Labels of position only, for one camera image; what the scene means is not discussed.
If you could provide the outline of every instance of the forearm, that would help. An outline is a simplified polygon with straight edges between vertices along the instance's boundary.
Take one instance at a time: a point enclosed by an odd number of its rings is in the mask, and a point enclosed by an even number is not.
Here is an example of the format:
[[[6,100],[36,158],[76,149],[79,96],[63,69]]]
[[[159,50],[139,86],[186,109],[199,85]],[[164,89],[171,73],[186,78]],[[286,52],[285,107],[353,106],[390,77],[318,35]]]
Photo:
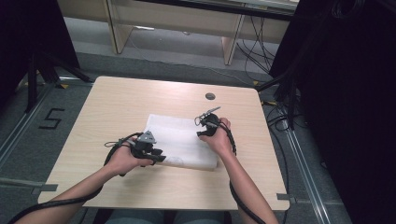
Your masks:
[[[88,176],[71,189],[52,199],[52,201],[74,199],[87,196],[101,188],[116,174],[111,168],[104,166],[96,173]],[[17,223],[67,223],[84,203],[75,203],[51,207],[35,211],[21,218]]]
[[[277,223],[277,219],[268,202],[262,196],[259,189],[235,155],[233,153],[225,153],[224,155],[220,155],[220,157],[227,169],[227,173],[236,194],[247,208],[265,221],[265,223]],[[244,223],[255,223],[252,222],[253,220],[245,214],[245,212],[241,209],[239,209],[239,211]]]

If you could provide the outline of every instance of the white foam block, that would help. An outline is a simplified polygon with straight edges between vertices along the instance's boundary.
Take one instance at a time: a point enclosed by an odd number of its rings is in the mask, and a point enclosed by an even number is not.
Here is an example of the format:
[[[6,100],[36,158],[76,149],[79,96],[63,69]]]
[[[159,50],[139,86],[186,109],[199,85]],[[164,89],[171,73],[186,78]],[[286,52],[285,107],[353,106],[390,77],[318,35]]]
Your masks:
[[[157,164],[213,170],[217,167],[218,156],[196,134],[204,130],[205,127],[196,126],[193,119],[153,114],[148,116],[145,129],[151,131],[157,141],[154,148],[162,149],[162,155],[166,156]]]

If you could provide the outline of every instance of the round hole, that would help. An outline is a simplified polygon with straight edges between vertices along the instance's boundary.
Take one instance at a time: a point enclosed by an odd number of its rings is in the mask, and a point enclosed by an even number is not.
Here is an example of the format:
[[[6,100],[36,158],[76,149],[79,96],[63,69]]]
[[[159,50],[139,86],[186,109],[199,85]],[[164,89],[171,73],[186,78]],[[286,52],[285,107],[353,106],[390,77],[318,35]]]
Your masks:
[[[205,97],[206,97],[206,99],[208,99],[208,100],[214,100],[214,99],[216,98],[216,95],[213,94],[212,92],[208,92],[208,93],[205,95]]]

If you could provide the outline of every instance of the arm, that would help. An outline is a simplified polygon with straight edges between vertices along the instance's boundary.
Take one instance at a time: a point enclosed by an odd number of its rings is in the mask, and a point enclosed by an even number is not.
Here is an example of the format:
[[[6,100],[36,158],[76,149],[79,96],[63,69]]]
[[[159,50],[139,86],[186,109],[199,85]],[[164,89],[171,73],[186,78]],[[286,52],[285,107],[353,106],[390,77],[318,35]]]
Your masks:
[[[151,160],[135,158],[128,147],[120,147],[111,157],[108,164],[94,174],[88,176],[71,189],[53,198],[52,201],[73,199],[93,193],[109,179],[119,174],[126,174],[136,166],[151,165]],[[75,203],[34,211],[17,223],[67,223],[84,203]]]
[[[220,122],[230,128],[231,123],[227,119],[220,119]],[[200,139],[207,142],[212,150],[218,153],[241,201],[265,223],[277,223],[270,205],[231,151],[227,133],[222,128],[218,128],[212,137],[201,135]],[[239,214],[244,223],[255,223],[241,208],[239,208]]]

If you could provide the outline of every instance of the hand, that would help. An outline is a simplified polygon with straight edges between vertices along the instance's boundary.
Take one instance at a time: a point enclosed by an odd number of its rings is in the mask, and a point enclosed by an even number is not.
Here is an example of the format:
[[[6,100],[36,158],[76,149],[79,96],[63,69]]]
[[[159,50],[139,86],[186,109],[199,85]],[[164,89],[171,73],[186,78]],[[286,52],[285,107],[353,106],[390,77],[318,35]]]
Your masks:
[[[113,156],[111,156],[106,166],[114,172],[114,175],[120,175],[130,172],[136,166],[147,166],[152,163],[152,160],[135,158],[130,148],[120,147],[114,152]]]
[[[220,118],[220,125],[226,125],[228,129],[231,127],[231,122],[227,120],[226,118]],[[219,156],[224,156],[227,153],[232,152],[232,147],[230,143],[230,139],[227,136],[227,133],[225,132],[224,129],[221,127],[218,127],[216,129],[215,134],[213,136],[206,136],[206,135],[201,135],[199,138],[206,142],[210,148],[212,148],[213,151],[215,151]]]

